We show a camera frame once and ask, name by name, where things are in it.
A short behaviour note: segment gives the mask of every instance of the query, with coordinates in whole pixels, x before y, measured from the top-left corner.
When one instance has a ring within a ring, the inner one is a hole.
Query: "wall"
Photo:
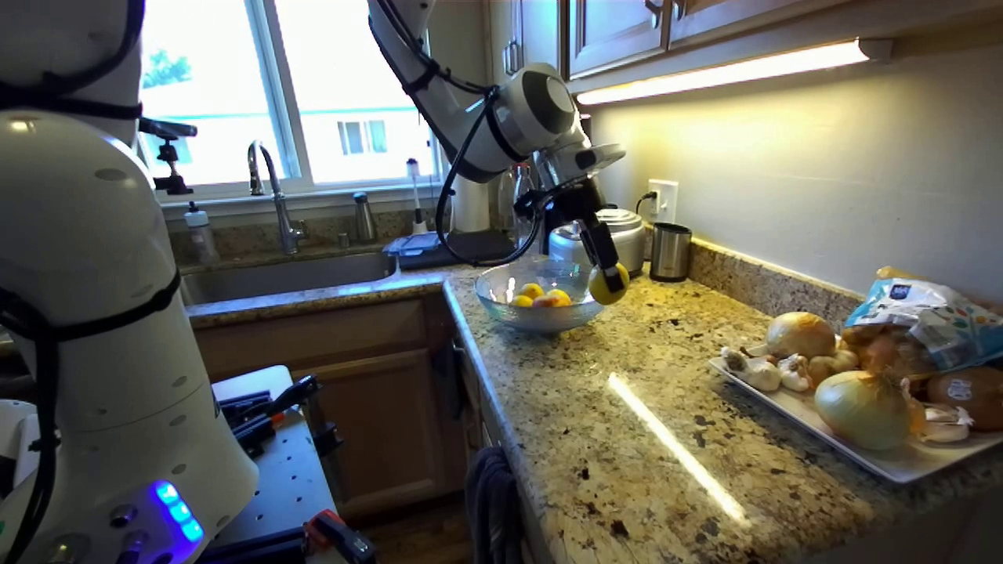
[[[677,177],[700,237],[865,292],[877,265],[1003,305],[1003,19],[900,38],[889,63],[603,107],[603,192]]]

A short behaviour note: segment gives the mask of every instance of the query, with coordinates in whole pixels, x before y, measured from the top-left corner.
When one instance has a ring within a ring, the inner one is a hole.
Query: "tray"
[[[897,450],[858,450],[858,449],[840,442],[826,425],[826,421],[805,405],[805,397],[791,394],[791,391],[764,394],[764,391],[753,387],[745,380],[736,380],[736,375],[728,375],[728,383],[734,383],[736,387],[748,391],[763,405],[782,411],[785,415],[791,415],[803,429],[808,429],[821,442],[829,442],[837,450],[844,450],[845,456],[854,456],[858,466],[865,466],[865,470],[872,470],[872,474],[877,474],[877,475],[885,475],[889,483],[925,478],[930,474],[940,474],[945,466],[952,466],[952,462],[958,462],[964,456],[974,456],[978,450],[986,450],[986,449],[1003,442],[1003,433],[971,433],[971,438],[958,442],[958,444],[905,444],[905,449],[897,449]]]

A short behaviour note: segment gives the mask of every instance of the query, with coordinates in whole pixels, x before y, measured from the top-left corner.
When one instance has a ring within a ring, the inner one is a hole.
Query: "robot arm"
[[[554,215],[584,223],[584,241],[608,289],[603,294],[624,294],[627,278],[618,268],[608,226],[595,219],[599,193],[588,177],[624,154],[588,144],[574,97],[548,66],[526,66],[504,85],[469,85],[449,75],[423,49],[432,9],[435,0],[371,0],[371,28],[451,159],[444,192],[456,172],[486,182],[512,164],[533,159]]]

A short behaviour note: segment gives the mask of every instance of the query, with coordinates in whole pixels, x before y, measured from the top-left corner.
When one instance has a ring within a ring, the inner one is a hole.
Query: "bag of bread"
[[[913,278],[880,274],[845,327],[904,327],[938,369],[964,369],[1003,357],[1003,317],[958,292]]]

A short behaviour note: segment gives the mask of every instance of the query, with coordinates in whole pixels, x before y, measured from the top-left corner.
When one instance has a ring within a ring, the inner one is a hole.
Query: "kitchen counter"
[[[999,450],[894,486],[757,405],[712,359],[757,344],[767,317],[710,285],[637,278],[588,327],[547,338],[495,327],[474,278],[407,272],[196,307],[192,323],[444,292],[554,559],[799,559],[1003,486]]]

